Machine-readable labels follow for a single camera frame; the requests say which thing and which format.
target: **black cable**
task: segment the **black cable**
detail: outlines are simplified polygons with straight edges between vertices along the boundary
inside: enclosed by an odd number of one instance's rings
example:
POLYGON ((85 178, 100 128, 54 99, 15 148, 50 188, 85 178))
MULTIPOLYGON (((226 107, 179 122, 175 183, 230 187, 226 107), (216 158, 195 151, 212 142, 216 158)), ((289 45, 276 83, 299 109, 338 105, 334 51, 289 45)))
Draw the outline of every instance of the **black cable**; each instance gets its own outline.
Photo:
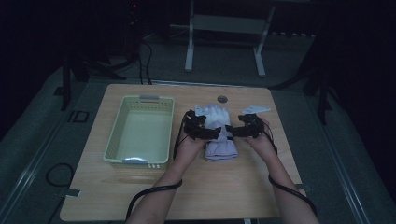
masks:
MULTIPOLYGON (((75 174, 75 171, 74 171, 74 169, 73 169, 73 167, 71 165, 69 165, 67 163, 58 163, 58 164, 52 166, 47 171, 46 180, 53 187, 57 187, 57 188, 59 188, 59 187, 68 187, 69 188, 70 185, 72 184, 72 180, 73 180, 74 174, 75 174), (67 183, 58 184, 58 183, 53 182, 50 179, 50 174, 53 172, 53 170, 55 170, 56 168, 61 167, 61 166, 65 166, 65 167, 68 168, 68 170, 70 172, 70 178, 69 178, 69 181, 67 183)), ((62 206, 63 203, 64 203, 64 197, 58 202, 58 205, 56 206, 55 210, 52 212, 52 214, 51 214, 51 216, 49 218, 48 224, 50 224, 52 222, 53 218, 55 217, 56 213, 58 212, 59 208, 62 206)))
MULTIPOLYGON (((277 147, 274 143, 274 137, 273 137, 272 131, 266 123, 264 123, 264 125, 266 125, 268 127, 269 134, 267 132, 262 132, 262 133, 264 133, 265 136, 268 138, 268 140, 270 141, 270 143, 273 146, 274 151, 276 152, 276 155, 277 155, 277 147)), ((315 207, 315 205, 307 197, 305 197, 302 193, 277 183, 270 175, 268 175, 268 180, 270 181, 270 183, 273 186, 275 186, 279 189, 282 189, 282 190, 286 191, 287 193, 292 194, 292 195, 300 198, 301 200, 305 201, 306 203, 308 203, 312 209, 312 212, 314 212, 315 216, 318 216, 318 211, 317 211, 317 208, 315 207)))
POLYGON ((270 175, 268 175, 268 180, 275 187, 282 189, 282 190, 286 191, 287 193, 292 194, 292 195, 296 196, 297 198, 300 198, 301 200, 308 203, 312 209, 312 212, 314 212, 315 216, 318 216, 317 208, 315 207, 315 205, 311 202, 311 200, 309 200, 307 197, 305 197, 302 193, 300 193, 294 189, 290 189, 286 186, 278 184, 277 182, 275 182, 275 180, 270 175))
MULTIPOLYGON (((179 141, 181 132, 182 132, 182 130, 183 130, 184 119, 185 119, 186 117, 187 117, 187 116, 184 115, 183 120, 181 121, 180 129, 178 130, 178 135, 177 135, 177 139, 176 139, 176 142, 175 142, 175 148, 174 148, 173 159, 175 159, 175 157, 176 157, 177 149, 178 149, 178 146, 180 145, 180 143, 182 143, 182 142, 189 136, 189 134, 187 134, 187 136, 185 136, 181 141, 179 141)), ((175 185, 153 187, 153 188, 144 189, 144 190, 138 192, 138 193, 132 198, 131 202, 129 203, 128 210, 127 210, 127 213, 126 213, 125 221, 126 221, 126 220, 129 218, 129 216, 131 215, 132 209, 134 208, 134 204, 136 203, 136 201, 137 201, 140 197, 142 197, 142 196, 144 196, 144 195, 146 195, 146 194, 150 194, 150 193, 154 193, 154 192, 158 192, 158 191, 170 190, 170 189, 177 189, 177 188, 179 188, 182 184, 183 184, 183 180, 180 180, 180 181, 179 181, 177 184, 175 184, 175 185)))
POLYGON ((164 191, 164 190, 170 190, 170 189, 177 189, 178 187, 180 187, 183 184, 183 180, 180 180, 177 184, 174 185, 166 185, 166 186, 159 186, 159 187, 153 187, 153 188, 149 188, 149 189, 144 189, 140 192, 138 192, 131 200, 131 202, 129 203, 129 207, 128 207, 128 211, 126 213, 126 218, 125 221, 128 220, 128 217, 131 215, 132 213, 132 208, 134 207, 134 203, 136 203, 136 201, 146 195, 146 194, 150 194, 150 193, 154 193, 154 192, 158 192, 158 191, 164 191))
POLYGON ((146 65, 143 65, 143 64, 142 64, 142 58, 141 58, 141 56, 139 55, 139 57, 138 57, 138 60, 139 60, 139 67, 140 67, 140 69, 139 69, 140 83, 143 85, 143 71, 145 71, 145 72, 146 72, 146 79, 147 79, 147 81, 148 81, 148 84, 149 84, 149 85, 152 85, 151 78, 150 78, 150 76, 149 76, 149 62, 151 61, 152 48, 151 48, 150 45, 148 45, 148 44, 145 43, 145 42, 142 42, 142 44, 148 47, 148 49, 149 49, 149 56, 148 56, 148 62, 146 63, 146 65))

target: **metal frame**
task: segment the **metal frame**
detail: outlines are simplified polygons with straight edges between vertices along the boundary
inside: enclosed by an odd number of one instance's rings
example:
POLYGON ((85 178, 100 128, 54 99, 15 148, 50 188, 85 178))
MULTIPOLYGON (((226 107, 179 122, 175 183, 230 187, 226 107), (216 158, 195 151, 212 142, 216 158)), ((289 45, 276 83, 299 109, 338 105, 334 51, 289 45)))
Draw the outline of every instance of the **metal frame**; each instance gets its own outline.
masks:
POLYGON ((192 61, 194 57, 194 29, 211 30, 262 35, 260 43, 257 47, 253 48, 253 53, 258 75, 259 77, 265 77, 265 69, 262 63, 262 47, 264 45, 265 38, 268 35, 268 30, 274 16, 274 12, 275 7, 271 6, 266 20, 218 17, 199 14, 195 15, 194 0, 190 0, 189 45, 187 47, 186 64, 184 67, 185 71, 192 71, 192 61))

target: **wooden table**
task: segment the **wooden table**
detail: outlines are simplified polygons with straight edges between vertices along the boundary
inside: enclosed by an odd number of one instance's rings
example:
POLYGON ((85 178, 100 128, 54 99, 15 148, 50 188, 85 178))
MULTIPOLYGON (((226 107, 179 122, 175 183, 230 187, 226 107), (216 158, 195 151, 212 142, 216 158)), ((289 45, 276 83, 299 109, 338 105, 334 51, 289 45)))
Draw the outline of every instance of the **wooden table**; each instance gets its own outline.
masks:
MULTIPOLYGON (((258 114, 268 119, 278 147, 278 155, 294 183, 301 183, 271 92, 259 88, 149 86, 112 84, 106 89, 90 136, 79 161, 70 189, 79 189, 78 197, 67 197, 61 211, 65 221, 124 220, 129 202, 137 192, 151 187, 163 170, 114 168, 103 160, 110 131, 121 98, 130 94, 175 97, 175 115, 171 148, 177 137, 183 115, 195 105, 217 103, 230 111, 234 127, 243 123, 237 116, 250 105, 270 106, 258 114)), ((252 148, 235 138, 239 156, 234 161, 210 162, 204 151, 183 177, 183 185, 167 219, 219 219, 278 217, 268 171, 252 148)))

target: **table leg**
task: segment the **table leg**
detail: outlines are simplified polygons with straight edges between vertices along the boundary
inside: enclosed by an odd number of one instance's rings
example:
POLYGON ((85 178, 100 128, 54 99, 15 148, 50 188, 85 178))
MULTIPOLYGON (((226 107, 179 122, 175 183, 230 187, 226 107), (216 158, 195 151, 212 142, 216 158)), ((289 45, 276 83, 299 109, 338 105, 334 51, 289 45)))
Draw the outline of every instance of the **table leg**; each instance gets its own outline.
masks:
POLYGON ((262 47, 264 45, 265 38, 268 35, 268 30, 270 29, 270 24, 274 16, 274 12, 275 12, 275 7, 272 6, 270 8, 270 12, 268 13, 266 23, 262 28, 262 39, 260 40, 260 44, 257 47, 253 48, 254 58, 256 60, 257 72, 259 74, 259 77, 265 77, 264 65, 262 63, 262 47))
POLYGON ((192 70, 192 60, 194 57, 194 1, 190 0, 190 4, 189 46, 187 48, 186 65, 184 67, 186 72, 192 70))

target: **green plastic basket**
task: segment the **green plastic basket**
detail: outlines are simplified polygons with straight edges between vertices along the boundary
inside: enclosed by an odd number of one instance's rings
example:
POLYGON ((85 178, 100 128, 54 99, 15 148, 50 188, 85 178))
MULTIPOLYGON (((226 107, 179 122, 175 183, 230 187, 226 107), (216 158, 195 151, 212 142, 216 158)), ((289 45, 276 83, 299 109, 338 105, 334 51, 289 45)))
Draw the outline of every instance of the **green plastic basket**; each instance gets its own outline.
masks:
POLYGON ((104 160, 116 167, 166 168, 174 107, 173 97, 124 96, 104 160))

